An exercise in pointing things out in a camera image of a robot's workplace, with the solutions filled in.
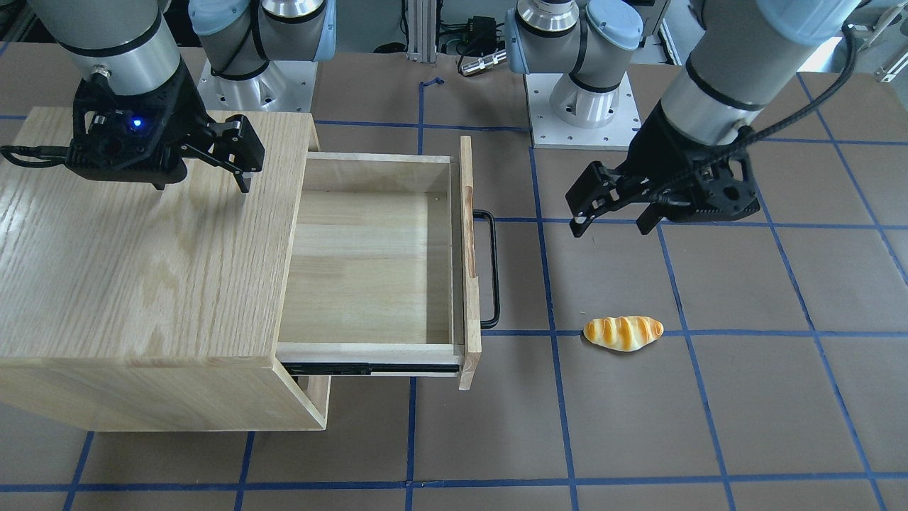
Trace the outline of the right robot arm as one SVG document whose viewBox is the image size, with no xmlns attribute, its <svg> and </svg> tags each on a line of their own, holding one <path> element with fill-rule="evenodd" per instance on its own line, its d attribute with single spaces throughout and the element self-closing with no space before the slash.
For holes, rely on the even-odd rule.
<svg viewBox="0 0 908 511">
<path fill-rule="evenodd" d="M 39 167 L 64 165 L 100 182 L 162 190 L 186 178 L 185 158 L 226 169 L 241 192 L 265 150 L 242 114 L 215 123 L 191 82 L 155 1 L 33 1 L 45 28 L 82 72 L 74 135 L 65 148 L 28 150 Z M 333 1 L 192 1 L 192 29 L 214 77 L 268 84 L 277 61 L 331 59 Z M 519 1 L 506 20 L 506 56 L 522 74 L 558 72 L 558 104 L 577 123 L 587 97 L 615 97 L 641 19 L 620 1 Z"/>
</svg>

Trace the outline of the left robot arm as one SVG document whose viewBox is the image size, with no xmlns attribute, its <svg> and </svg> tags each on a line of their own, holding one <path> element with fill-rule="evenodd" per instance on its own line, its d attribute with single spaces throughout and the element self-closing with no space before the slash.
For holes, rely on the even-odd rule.
<svg viewBox="0 0 908 511">
<path fill-rule="evenodd" d="M 847 18 L 858 1 L 704 1 L 704 35 L 646 117 L 626 159 L 590 163 L 565 193 L 570 228 L 645 204 L 642 235 L 660 221 L 735 221 L 758 212 L 747 148 L 817 110 L 851 77 L 857 60 Z M 642 39 L 638 10 L 623 1 L 519 1 L 504 23 L 509 67 L 557 72 L 553 106 L 581 123 L 581 103 L 612 101 Z M 821 43 L 842 33 L 846 67 L 824 93 L 759 131 L 752 123 Z"/>
</svg>

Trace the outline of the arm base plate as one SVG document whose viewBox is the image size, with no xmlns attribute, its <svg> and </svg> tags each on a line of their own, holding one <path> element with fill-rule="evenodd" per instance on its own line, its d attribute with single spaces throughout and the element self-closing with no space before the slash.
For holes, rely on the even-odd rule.
<svg viewBox="0 0 908 511">
<path fill-rule="evenodd" d="M 642 126 L 628 75 L 602 94 L 564 74 L 536 72 L 525 76 L 525 85 L 535 148 L 626 150 Z"/>
<path fill-rule="evenodd" d="M 205 62 L 197 89 L 208 110 L 243 112 L 311 112 L 317 62 L 272 61 L 250 79 L 227 80 L 211 74 Z"/>
</svg>

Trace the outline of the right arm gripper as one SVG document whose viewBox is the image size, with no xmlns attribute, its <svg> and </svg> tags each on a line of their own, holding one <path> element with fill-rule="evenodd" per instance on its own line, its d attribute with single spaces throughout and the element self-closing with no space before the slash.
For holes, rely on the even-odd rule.
<svg viewBox="0 0 908 511">
<path fill-rule="evenodd" d="M 80 81 L 72 100 L 64 165 L 84 179 L 162 190 L 186 178 L 184 158 L 196 158 L 230 172 L 246 194 L 264 156 L 247 116 L 210 121 L 191 75 L 172 75 L 136 96 L 116 96 L 107 77 L 93 75 Z"/>
</svg>

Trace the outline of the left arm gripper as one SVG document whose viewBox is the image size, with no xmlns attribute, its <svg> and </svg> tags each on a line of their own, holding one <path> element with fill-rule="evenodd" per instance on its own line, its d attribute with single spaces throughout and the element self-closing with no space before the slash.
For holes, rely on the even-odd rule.
<svg viewBox="0 0 908 511">
<path fill-rule="evenodd" d="M 610 169 L 590 162 L 565 201 L 574 237 L 583 236 L 596 218 L 629 204 L 648 204 L 636 220 L 644 236 L 664 219 L 735 221 L 761 210 L 746 149 L 694 141 L 671 125 L 662 104 L 633 137 L 625 163 Z"/>
</svg>

